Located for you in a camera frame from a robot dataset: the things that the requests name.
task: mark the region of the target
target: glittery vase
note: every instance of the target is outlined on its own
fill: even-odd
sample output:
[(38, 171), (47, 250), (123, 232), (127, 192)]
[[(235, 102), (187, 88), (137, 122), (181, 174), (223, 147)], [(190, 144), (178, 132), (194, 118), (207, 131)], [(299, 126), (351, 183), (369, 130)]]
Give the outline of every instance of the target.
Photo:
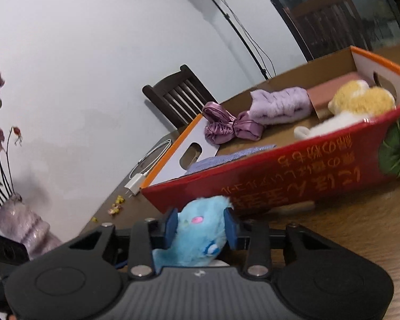
[(18, 194), (0, 208), (0, 230), (7, 238), (24, 244), (31, 259), (61, 245), (50, 232), (50, 225), (24, 205)]

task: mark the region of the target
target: purple satin fabric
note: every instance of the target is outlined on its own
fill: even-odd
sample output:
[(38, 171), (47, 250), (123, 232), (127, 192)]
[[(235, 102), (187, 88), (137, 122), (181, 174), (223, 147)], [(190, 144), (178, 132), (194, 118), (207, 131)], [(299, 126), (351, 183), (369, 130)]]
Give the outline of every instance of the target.
[(204, 134), (211, 143), (223, 144), (234, 137), (258, 141), (262, 137), (263, 126), (254, 122), (248, 111), (241, 112), (236, 118), (220, 104), (208, 102), (202, 113), (210, 122)]

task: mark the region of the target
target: blue plush toy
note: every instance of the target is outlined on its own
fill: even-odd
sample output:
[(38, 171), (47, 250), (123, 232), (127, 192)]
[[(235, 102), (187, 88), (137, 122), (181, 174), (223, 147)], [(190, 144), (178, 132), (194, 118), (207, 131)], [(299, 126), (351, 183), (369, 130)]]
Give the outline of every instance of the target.
[(178, 228), (167, 250), (153, 251), (156, 271), (164, 266), (207, 266), (226, 243), (224, 210), (232, 207), (228, 198), (199, 198), (178, 213)]

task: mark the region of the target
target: red box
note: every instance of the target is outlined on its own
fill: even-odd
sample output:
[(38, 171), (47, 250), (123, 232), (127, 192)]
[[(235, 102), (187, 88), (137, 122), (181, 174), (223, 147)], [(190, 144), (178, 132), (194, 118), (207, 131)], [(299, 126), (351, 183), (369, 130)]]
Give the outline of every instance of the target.
[[(355, 47), (317, 59), (261, 83), (224, 103), (232, 114), (248, 110), (249, 91), (306, 89), (352, 71), (370, 80), (385, 78), (394, 86), (397, 109), (332, 134), (295, 142), (291, 124), (270, 127), (259, 142), (236, 140), (221, 146), (229, 154), (254, 145), (278, 148), (212, 169), (148, 186), (172, 151), (165, 155), (143, 184), (142, 193), (161, 212), (182, 209), (199, 197), (225, 195), (239, 213), (344, 194), (400, 177), (400, 66)], [(317, 117), (310, 117), (309, 124)]]

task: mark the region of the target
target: blue cloth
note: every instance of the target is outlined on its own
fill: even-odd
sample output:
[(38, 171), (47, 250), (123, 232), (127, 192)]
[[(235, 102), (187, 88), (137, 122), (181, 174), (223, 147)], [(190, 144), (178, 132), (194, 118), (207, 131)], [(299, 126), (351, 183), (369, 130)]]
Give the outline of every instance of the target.
[(224, 210), (232, 207), (228, 198), (214, 196), (188, 203), (178, 213), (178, 227), (167, 250), (153, 250), (156, 271), (164, 266), (207, 266), (226, 243)]
[(240, 159), (241, 157), (245, 157), (247, 155), (251, 155), (251, 154), (257, 153), (259, 151), (273, 149), (275, 147), (276, 147), (275, 144), (271, 144), (271, 145), (265, 145), (263, 147), (252, 147), (252, 148), (244, 149), (244, 150), (237, 151), (237, 152), (235, 152), (233, 154), (229, 154), (229, 155), (208, 157), (207, 159), (193, 163), (188, 168), (185, 175), (187, 176), (191, 173), (196, 173), (196, 172), (200, 172), (200, 171), (203, 171), (206, 169), (211, 169), (212, 167), (216, 167), (216, 166), (222, 165), (224, 163)]

